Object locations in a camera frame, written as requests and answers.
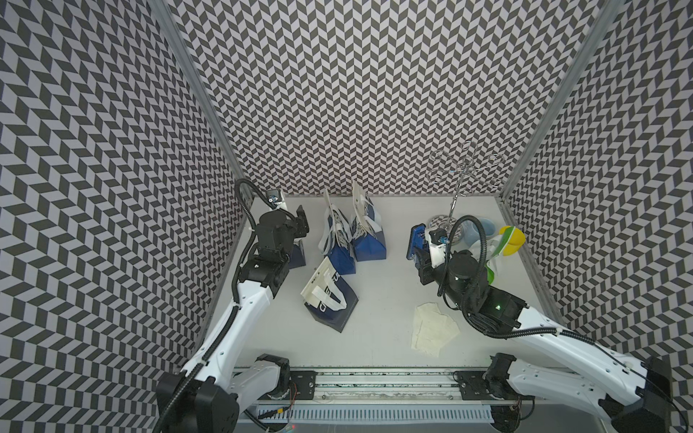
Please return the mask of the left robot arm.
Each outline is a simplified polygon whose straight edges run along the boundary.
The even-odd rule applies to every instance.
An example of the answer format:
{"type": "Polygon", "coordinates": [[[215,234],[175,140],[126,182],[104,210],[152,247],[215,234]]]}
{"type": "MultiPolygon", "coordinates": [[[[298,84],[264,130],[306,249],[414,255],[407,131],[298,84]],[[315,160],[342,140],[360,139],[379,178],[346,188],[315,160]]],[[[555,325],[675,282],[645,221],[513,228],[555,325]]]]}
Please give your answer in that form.
{"type": "Polygon", "coordinates": [[[292,214],[254,182],[237,180],[235,189],[242,187],[256,193],[269,210],[254,218],[250,206],[241,204],[251,235],[232,277],[232,301],[180,373],[160,379],[155,432],[231,432],[259,398],[283,397],[289,391],[291,368],[284,357],[261,355],[243,373],[235,369],[254,327],[290,272],[294,242],[307,236],[309,223],[303,209],[292,214]]]}

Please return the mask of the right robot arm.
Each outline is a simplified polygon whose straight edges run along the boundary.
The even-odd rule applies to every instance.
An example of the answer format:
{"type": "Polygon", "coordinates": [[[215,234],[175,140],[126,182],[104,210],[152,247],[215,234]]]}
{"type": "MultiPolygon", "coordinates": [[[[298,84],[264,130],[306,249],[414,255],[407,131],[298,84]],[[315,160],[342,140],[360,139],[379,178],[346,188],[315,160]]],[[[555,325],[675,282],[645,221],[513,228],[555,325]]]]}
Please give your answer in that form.
{"type": "Polygon", "coordinates": [[[462,216],[449,230],[411,228],[406,256],[422,284],[436,283],[438,296],[483,336],[515,340],[564,367],[532,366],[498,353],[482,376],[487,392],[499,400],[558,402],[607,421],[617,432],[669,431],[671,415],[681,410],[672,397],[668,361],[608,349],[494,286],[492,261],[517,252],[524,241],[512,226],[487,238],[475,216],[462,216]]]}

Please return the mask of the navy bag with white handles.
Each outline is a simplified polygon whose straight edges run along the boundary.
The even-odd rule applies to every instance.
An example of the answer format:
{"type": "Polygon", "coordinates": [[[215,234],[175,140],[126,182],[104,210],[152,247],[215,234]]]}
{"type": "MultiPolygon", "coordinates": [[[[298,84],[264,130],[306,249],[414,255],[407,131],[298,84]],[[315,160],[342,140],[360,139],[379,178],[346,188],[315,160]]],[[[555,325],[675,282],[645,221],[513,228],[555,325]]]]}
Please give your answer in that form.
{"type": "Polygon", "coordinates": [[[292,244],[292,252],[289,262],[290,269],[300,268],[306,265],[306,257],[301,239],[295,240],[292,244]]]}

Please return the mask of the blue black stapler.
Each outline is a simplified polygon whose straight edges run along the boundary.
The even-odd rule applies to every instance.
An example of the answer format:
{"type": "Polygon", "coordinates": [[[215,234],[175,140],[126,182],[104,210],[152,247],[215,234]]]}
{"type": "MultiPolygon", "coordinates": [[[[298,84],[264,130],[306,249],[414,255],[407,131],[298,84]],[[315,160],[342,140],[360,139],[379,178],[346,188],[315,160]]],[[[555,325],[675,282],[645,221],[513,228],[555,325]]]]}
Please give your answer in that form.
{"type": "Polygon", "coordinates": [[[420,266],[420,260],[429,252],[425,231],[426,225],[424,223],[411,228],[406,258],[409,261],[414,261],[416,267],[420,266]]]}

